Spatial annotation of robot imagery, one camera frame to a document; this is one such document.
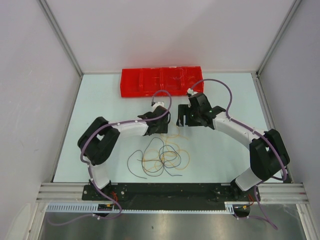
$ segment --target white wall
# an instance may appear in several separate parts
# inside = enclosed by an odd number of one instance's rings
[[[261,75],[276,127],[320,223],[320,1],[304,0]]]
[[[48,0],[82,71],[255,71],[294,0]]]
[[[36,0],[0,7],[0,239],[34,202],[60,148],[80,79]]]

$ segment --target white table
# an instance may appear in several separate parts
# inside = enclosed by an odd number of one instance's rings
[[[230,114],[244,123],[260,129],[267,129],[256,89],[250,73],[203,73],[204,78],[214,78],[225,82],[232,90],[233,103]],[[80,161],[78,139],[97,117],[104,117],[110,122],[130,120],[137,115],[151,110],[151,98],[121,98],[120,74],[84,75],[70,124],[62,147],[54,182],[84,183],[89,179],[87,165]],[[227,107],[228,91],[219,83],[205,82],[204,93],[211,106]],[[167,97],[157,97],[168,107]],[[175,126],[178,117],[178,104],[187,104],[186,96],[172,97],[171,123],[169,134],[178,132]],[[239,142],[224,133],[208,127],[180,127],[182,137],[169,141],[179,144],[187,150],[190,163],[184,170],[169,169],[170,176],[164,172],[161,176],[150,177],[144,174],[141,164],[136,160],[139,154],[130,159],[130,169],[138,176],[132,175],[127,168],[127,159],[135,150],[144,150],[153,137],[130,137],[118,141],[106,164],[106,174],[114,183],[229,183],[250,166],[249,151]],[[151,148],[159,149],[161,143],[154,141]],[[187,155],[181,153],[185,163]]]

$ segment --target reflective metal surface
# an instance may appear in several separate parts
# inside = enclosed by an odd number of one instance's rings
[[[40,240],[305,240],[296,205],[266,205],[266,212],[279,230],[256,219],[236,220],[225,214],[123,214],[114,220],[86,217],[65,226],[46,220]],[[79,213],[46,213],[63,223]],[[261,216],[257,205],[251,215]]]

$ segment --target red tray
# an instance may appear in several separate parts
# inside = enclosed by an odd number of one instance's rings
[[[167,90],[172,96],[185,96],[193,84],[202,80],[200,66],[125,68],[121,75],[121,97],[149,97],[158,90]],[[203,93],[204,83],[194,91]]]

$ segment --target white vent strip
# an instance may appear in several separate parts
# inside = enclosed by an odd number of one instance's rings
[[[117,213],[118,210],[98,210],[98,203],[50,203],[46,211],[49,213]],[[225,210],[123,210],[126,214],[234,214],[232,204],[225,204]]]

